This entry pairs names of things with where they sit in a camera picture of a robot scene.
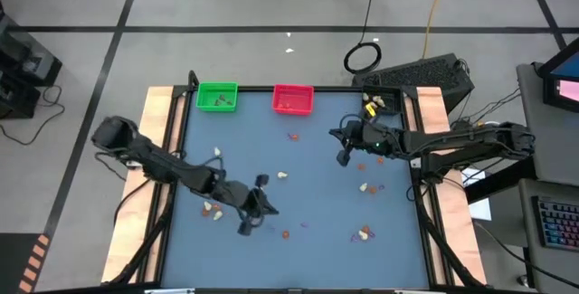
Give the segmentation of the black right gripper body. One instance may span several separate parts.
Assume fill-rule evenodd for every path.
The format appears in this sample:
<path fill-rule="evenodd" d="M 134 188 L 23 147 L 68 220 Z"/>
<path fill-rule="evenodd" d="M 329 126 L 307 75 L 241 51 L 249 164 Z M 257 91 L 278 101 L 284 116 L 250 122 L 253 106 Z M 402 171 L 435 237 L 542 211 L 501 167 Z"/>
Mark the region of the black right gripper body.
<path fill-rule="evenodd" d="M 348 165 L 354 149 L 392 159 L 403 157 L 400 133 L 394 129 L 356 120 L 349 120 L 341 129 L 347 137 L 346 143 L 339 141 L 342 149 L 337 154 L 337 162 L 341 166 Z"/>

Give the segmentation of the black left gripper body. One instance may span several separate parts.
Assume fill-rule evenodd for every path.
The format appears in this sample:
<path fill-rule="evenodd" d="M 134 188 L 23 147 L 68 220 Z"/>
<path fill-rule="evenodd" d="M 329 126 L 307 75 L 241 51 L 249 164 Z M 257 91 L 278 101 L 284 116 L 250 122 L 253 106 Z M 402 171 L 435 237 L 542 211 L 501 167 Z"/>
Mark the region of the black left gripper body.
<path fill-rule="evenodd" d="M 239 181 L 225 181 L 223 178 L 214 183 L 211 197 L 236 210 L 241 219 L 239 234 L 251 234 L 253 229 L 262 225 L 265 215 L 260 214 L 261 199 L 267 198 L 263 187 L 268 182 L 268 175 L 257 175 L 253 188 Z"/>

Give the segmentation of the black plastic basket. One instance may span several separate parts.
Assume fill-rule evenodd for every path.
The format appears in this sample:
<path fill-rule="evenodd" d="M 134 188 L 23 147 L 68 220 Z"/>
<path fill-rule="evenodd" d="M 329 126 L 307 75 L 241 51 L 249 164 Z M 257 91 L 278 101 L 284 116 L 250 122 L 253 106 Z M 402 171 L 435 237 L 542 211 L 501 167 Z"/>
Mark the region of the black plastic basket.
<path fill-rule="evenodd" d="M 385 103 L 385 108 L 383 108 L 378 105 L 378 102 L 375 102 L 377 105 L 375 108 L 376 116 L 403 113 L 403 95 L 401 90 L 397 88 L 365 85 L 362 88 L 362 94 L 363 93 L 366 93 L 369 97 L 368 101 L 364 101 L 362 95 L 362 104 L 364 109 L 367 103 L 374 102 L 374 96 L 379 96 Z"/>

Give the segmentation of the red plastic basket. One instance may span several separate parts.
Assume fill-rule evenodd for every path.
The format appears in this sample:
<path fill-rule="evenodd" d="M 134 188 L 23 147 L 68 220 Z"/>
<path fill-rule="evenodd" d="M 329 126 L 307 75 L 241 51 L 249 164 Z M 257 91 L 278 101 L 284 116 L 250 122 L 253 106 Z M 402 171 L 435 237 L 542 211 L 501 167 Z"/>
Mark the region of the red plastic basket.
<path fill-rule="evenodd" d="M 280 103 L 290 103 L 289 109 L 278 109 Z M 308 116 L 313 111 L 314 87 L 298 84 L 276 84 L 272 96 L 272 109 L 285 115 Z"/>

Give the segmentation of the black mesh computer tower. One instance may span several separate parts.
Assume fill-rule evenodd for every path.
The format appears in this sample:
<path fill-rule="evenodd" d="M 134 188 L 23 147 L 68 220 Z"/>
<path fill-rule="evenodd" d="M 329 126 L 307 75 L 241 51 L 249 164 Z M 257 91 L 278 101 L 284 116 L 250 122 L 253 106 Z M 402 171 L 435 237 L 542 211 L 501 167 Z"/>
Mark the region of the black mesh computer tower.
<path fill-rule="evenodd" d="M 468 64 L 454 53 L 355 75 L 352 85 L 438 87 L 447 113 L 474 90 Z"/>

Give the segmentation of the green plastic basket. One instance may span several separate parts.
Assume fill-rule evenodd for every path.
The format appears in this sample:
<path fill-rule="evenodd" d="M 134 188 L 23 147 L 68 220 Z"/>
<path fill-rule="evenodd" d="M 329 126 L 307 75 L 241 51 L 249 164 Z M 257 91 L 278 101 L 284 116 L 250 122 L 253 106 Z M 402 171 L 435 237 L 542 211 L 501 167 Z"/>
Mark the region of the green plastic basket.
<path fill-rule="evenodd" d="M 215 106 L 216 100 L 224 95 L 233 104 L 227 105 L 221 101 L 220 106 Z M 234 112 L 237 106 L 238 84 L 236 82 L 202 82 L 198 86 L 195 106 L 205 112 Z"/>

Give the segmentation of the wooden table side board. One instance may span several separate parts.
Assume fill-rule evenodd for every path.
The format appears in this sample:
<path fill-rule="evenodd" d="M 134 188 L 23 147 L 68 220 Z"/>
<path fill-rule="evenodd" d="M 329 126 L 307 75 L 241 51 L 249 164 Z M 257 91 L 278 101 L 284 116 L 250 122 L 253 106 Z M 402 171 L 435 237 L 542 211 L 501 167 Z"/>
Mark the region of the wooden table side board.
<path fill-rule="evenodd" d="M 185 95 L 178 87 L 151 87 L 139 131 L 156 145 L 172 152 L 178 148 Z M 128 171 L 123 194 L 129 199 L 121 206 L 109 246 L 102 281 L 120 274 L 145 240 L 147 232 L 161 216 L 170 186 L 147 181 L 141 169 Z"/>
<path fill-rule="evenodd" d="M 437 87 L 418 87 L 415 99 L 404 99 L 409 129 L 425 133 L 439 133 L 450 129 L 441 90 Z M 424 197 L 428 213 L 438 205 L 446 242 L 471 275 L 481 283 L 487 282 L 483 269 L 470 208 L 463 189 L 462 174 L 451 170 L 443 182 L 430 191 L 437 198 Z"/>

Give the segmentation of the white paper sheet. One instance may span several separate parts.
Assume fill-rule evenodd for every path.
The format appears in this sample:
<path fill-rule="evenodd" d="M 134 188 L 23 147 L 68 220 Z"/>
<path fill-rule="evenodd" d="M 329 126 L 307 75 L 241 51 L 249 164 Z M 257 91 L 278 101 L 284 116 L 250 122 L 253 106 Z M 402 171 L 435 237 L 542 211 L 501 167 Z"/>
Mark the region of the white paper sheet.
<path fill-rule="evenodd" d="M 462 183 L 464 187 L 468 187 L 469 185 L 472 185 L 486 177 L 485 172 L 481 172 L 478 169 L 472 167 L 467 167 L 460 173 L 462 175 Z M 472 219 L 489 222 L 492 220 L 488 199 L 483 199 L 474 204 L 470 204 L 469 208 L 470 208 L 470 216 Z"/>

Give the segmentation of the grey desk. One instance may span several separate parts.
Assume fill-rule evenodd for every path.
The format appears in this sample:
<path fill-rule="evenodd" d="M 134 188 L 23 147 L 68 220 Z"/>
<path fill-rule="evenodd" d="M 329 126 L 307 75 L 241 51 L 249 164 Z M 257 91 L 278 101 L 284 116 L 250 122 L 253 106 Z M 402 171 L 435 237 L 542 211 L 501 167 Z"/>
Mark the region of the grey desk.
<path fill-rule="evenodd" d="M 579 206 L 579 113 L 546 105 L 543 80 L 530 64 L 517 66 L 527 126 L 535 135 L 533 156 L 536 175 L 519 181 L 519 193 L 527 231 L 530 260 L 537 267 L 579 286 L 579 249 L 545 247 L 533 198 L 545 197 L 560 204 Z M 536 270 L 531 272 L 536 289 L 546 294 L 579 294 L 576 289 Z"/>

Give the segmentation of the black monitor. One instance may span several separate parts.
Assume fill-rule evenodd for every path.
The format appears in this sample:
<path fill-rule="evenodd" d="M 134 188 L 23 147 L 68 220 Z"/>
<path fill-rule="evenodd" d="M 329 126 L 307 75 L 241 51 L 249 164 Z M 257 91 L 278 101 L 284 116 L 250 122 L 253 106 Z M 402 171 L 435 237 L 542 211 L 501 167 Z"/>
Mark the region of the black monitor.
<path fill-rule="evenodd" d="M 536 66 L 546 105 L 579 113 L 579 37 L 547 63 Z"/>

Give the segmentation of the backlit black keyboard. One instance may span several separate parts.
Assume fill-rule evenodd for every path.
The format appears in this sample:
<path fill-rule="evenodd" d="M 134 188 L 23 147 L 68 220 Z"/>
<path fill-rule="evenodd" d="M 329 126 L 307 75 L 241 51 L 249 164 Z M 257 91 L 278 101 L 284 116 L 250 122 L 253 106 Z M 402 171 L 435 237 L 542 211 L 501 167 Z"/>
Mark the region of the backlit black keyboard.
<path fill-rule="evenodd" d="M 531 198 L 539 241 L 544 247 L 579 251 L 579 204 L 545 196 Z"/>

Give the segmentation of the black orange striped mat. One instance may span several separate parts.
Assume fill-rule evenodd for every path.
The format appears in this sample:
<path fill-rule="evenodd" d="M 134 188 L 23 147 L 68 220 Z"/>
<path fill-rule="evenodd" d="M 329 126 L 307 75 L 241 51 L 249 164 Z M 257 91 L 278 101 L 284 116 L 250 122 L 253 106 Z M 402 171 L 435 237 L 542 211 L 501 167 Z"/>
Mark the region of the black orange striped mat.
<path fill-rule="evenodd" d="M 0 233 L 0 294 L 32 293 L 50 244 L 44 233 Z"/>

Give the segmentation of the black equipment stack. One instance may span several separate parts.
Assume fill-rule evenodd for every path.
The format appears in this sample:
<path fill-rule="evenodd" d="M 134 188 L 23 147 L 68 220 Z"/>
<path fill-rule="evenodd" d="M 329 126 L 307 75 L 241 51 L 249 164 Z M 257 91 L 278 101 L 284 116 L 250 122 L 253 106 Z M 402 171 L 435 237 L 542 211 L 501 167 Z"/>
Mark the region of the black equipment stack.
<path fill-rule="evenodd" d="M 31 119 L 40 88 L 54 85 L 62 62 L 4 10 L 0 1 L 0 119 Z"/>

